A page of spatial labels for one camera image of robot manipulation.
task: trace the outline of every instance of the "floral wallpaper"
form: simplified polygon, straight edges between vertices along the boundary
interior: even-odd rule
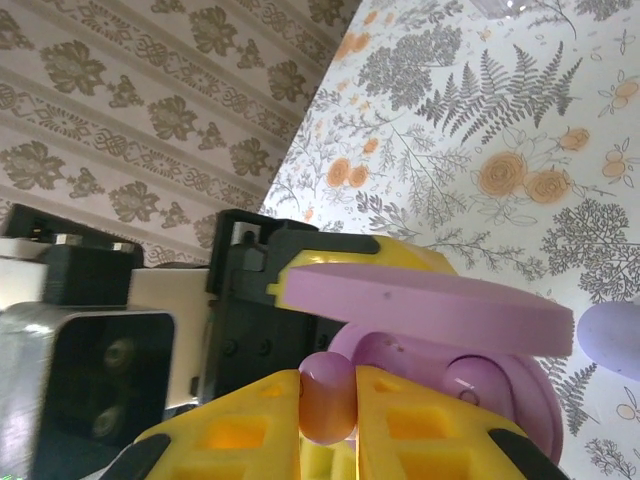
[[[208,259],[257,210],[359,0],[0,1],[0,222],[14,202]]]
[[[640,294],[640,4],[364,0],[262,211],[440,251],[572,308]],[[539,359],[574,479],[640,478],[640,387]]]

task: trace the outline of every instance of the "purple toy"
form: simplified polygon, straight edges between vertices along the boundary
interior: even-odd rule
[[[516,422],[554,463],[562,417],[527,355],[571,352],[570,310],[535,295],[454,275],[361,264],[291,269],[284,302],[349,322],[330,351]]]
[[[640,306],[624,302],[594,305],[578,323],[578,342],[597,364],[640,381]]]

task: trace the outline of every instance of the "orange rose print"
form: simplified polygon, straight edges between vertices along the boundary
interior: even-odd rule
[[[356,53],[361,52],[362,50],[367,48],[367,45],[369,45],[369,40],[371,40],[371,35],[369,35],[368,33],[361,33],[353,43],[352,50]]]
[[[604,158],[607,160],[607,162],[621,162],[623,157],[624,155],[622,155],[622,152],[620,150],[610,150],[607,152]]]
[[[522,185],[527,165],[520,155],[511,152],[497,153],[480,169],[478,187],[492,197],[503,197]]]
[[[313,218],[313,208],[309,207],[306,212],[304,212],[304,221],[309,223]]]
[[[569,130],[558,142],[564,151],[578,152],[589,141],[589,131],[584,128],[574,128]]]
[[[543,170],[525,179],[525,192],[536,203],[548,204],[560,200],[569,191],[571,179],[567,172]]]
[[[349,53],[351,53],[351,49],[356,41],[356,35],[352,32],[347,32],[347,34],[342,39],[342,43],[338,47],[338,51],[336,52],[335,58],[336,60],[343,60]]]
[[[607,164],[602,168],[602,174],[608,178],[621,177],[626,171],[627,164],[620,160],[615,162],[607,162]]]
[[[367,155],[370,155],[370,154],[372,154],[373,152],[376,151],[376,148],[378,148],[378,139],[377,138],[370,138],[369,141],[364,144],[364,147],[362,148],[362,151],[364,153],[366,153]]]
[[[367,182],[367,178],[369,178],[369,169],[364,165],[360,165],[351,170],[349,174],[349,185],[353,188],[360,188]]]
[[[338,91],[342,92],[349,86],[349,80],[343,80],[338,84]]]
[[[351,171],[351,164],[349,160],[342,157],[337,159],[329,167],[329,173],[327,174],[327,183],[330,187],[339,187],[349,177]]]
[[[611,101],[611,106],[616,109],[626,107],[629,99],[638,92],[639,88],[640,86],[638,86],[638,83],[634,80],[627,80],[621,83],[615,92],[613,92],[615,98]]]
[[[364,19],[364,24],[365,25],[372,24],[375,21],[377,16],[378,16],[378,12],[376,10],[374,10],[373,12],[370,12],[369,15],[367,15],[367,18]]]

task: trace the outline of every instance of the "plastic toy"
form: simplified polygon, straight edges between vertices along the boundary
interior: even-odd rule
[[[594,305],[578,323],[578,342],[598,365],[640,381],[640,305]]]
[[[356,478],[567,480],[499,415],[375,367],[354,377]],[[154,427],[101,480],[299,479],[298,418],[314,395],[301,385],[298,371],[279,372]]]
[[[155,466],[139,478],[300,478],[298,430],[313,442],[332,444],[357,427],[359,478],[566,479],[554,466],[562,434],[553,422],[559,414],[553,394],[536,378],[532,361],[480,350],[475,337],[482,331],[470,319],[484,321],[485,327],[505,322],[490,316],[503,304],[517,328],[505,324],[506,345],[485,344],[502,352],[545,354],[570,347],[570,311],[487,282],[371,265],[293,268],[279,287],[278,300],[288,308],[353,322],[330,348],[345,355],[317,353],[302,362],[300,376],[274,374],[150,429],[139,444],[159,434],[171,442],[153,462],[145,457],[147,467]],[[476,314],[479,304],[483,313]],[[438,321],[445,313],[451,313],[447,328]],[[540,326],[560,340],[543,342],[533,333]],[[457,347],[425,342],[432,332]],[[420,362],[424,347],[428,353],[422,358],[433,362]],[[358,365],[367,361],[377,364]],[[406,378],[435,383],[451,395]],[[527,425],[536,439],[515,422]],[[126,452],[122,458],[129,458]],[[132,464],[137,465],[121,459],[111,468]],[[116,477],[108,471],[103,480],[111,478]]]

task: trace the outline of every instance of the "black plastic bracket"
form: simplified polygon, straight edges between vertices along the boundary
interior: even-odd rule
[[[260,233],[232,245],[237,223]],[[199,379],[199,400],[208,402],[280,370],[298,368],[324,351],[341,322],[275,307],[267,286],[303,250],[375,255],[380,245],[367,235],[319,232],[292,220],[226,210],[218,216],[208,290],[218,296],[210,344]]]

